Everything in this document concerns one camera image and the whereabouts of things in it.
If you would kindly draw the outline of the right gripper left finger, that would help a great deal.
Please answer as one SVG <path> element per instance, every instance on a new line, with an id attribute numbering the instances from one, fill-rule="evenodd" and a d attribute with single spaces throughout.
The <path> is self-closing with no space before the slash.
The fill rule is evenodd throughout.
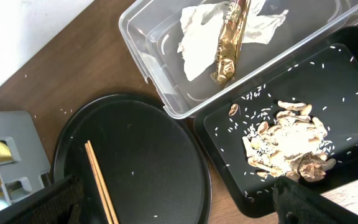
<path id="1" fill-rule="evenodd" d="M 75 175 L 0 211 L 0 224 L 79 224 L 83 182 Z"/>

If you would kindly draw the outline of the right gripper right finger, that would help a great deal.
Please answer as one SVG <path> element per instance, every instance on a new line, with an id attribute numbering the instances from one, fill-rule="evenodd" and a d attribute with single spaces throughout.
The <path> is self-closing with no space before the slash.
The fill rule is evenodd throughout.
<path id="1" fill-rule="evenodd" d="M 273 190 L 279 224 L 358 224 L 358 215 L 287 178 Z"/>

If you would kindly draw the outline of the wooden chopstick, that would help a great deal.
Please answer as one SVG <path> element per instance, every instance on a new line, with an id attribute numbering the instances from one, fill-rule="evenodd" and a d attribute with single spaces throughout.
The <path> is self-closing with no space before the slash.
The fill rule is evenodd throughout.
<path id="1" fill-rule="evenodd" d="M 104 213 L 106 215 L 108 223 L 109 224 L 114 224 L 114 221 L 113 221 L 113 218 L 112 218 L 112 215 L 111 215 L 111 211 L 110 211 L 110 206 L 108 204 L 107 197 L 106 197 L 106 194 L 105 194 L 104 185 L 102 183 L 102 173 L 100 171 L 98 161 L 97 161 L 97 158 L 96 158 L 96 156 L 94 154 L 93 147 L 92 147 L 90 141 L 87 141 L 85 143 L 85 149 L 86 149 L 86 153 L 88 155 L 89 163 L 91 165 L 91 169 L 92 169 L 93 176 L 94 176 L 94 179 L 95 179 L 95 182 L 96 182 L 96 186 L 98 188 L 98 193 L 99 193 L 100 199 L 102 201 Z"/>
<path id="2" fill-rule="evenodd" d="M 114 206 L 113 206 L 113 203 L 112 203 L 112 200 L 110 198 L 110 195 L 109 195 L 109 192 L 108 192 L 108 188 L 107 188 L 107 185 L 104 181 L 104 177 L 103 177 L 103 174 L 102 174 L 102 183 L 104 185 L 104 189 L 105 189 L 105 194 L 106 194 L 106 197 L 107 197 L 107 201 L 108 201 L 108 204 L 110 206 L 110 211 L 111 211 L 111 215 L 112 215 L 112 218 L 113 218 L 113 221 L 114 221 L 114 224 L 119 224 L 119 219 L 116 215 L 116 212 L 115 212 L 115 209 L 114 209 Z"/>

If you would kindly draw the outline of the peanut shells and rice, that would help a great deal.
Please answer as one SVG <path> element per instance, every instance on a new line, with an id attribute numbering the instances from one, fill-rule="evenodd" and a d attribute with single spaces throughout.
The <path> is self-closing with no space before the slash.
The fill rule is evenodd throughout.
<path id="1" fill-rule="evenodd" d="M 242 137 L 248 165 L 263 179 L 285 176 L 295 182 L 323 180 L 337 160 L 326 153 L 331 141 L 323 122 L 311 116 L 313 106 L 279 101 L 273 125 L 250 126 Z"/>

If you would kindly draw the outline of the gold foil wrapper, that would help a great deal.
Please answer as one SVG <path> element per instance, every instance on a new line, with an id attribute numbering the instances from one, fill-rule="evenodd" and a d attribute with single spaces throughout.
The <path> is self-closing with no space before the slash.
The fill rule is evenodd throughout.
<path id="1" fill-rule="evenodd" d="M 217 68 L 211 74 L 213 81 L 221 88 L 224 88 L 235 74 L 250 5 L 251 0 L 230 1 L 224 16 L 218 42 Z"/>

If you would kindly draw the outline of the white tissue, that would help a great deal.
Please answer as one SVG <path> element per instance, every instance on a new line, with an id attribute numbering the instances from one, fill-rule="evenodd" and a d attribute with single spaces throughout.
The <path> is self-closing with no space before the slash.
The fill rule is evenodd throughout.
<path id="1" fill-rule="evenodd" d="M 251 2 L 242 38 L 243 44 L 268 44 L 276 28 L 285 22 L 288 9 L 281 14 L 260 15 L 265 3 L 266 0 Z M 180 23 L 183 38 L 178 43 L 177 52 L 182 54 L 184 72 L 188 81 L 193 81 L 216 60 L 218 39 L 227 12 L 229 12 L 228 1 L 182 9 Z"/>

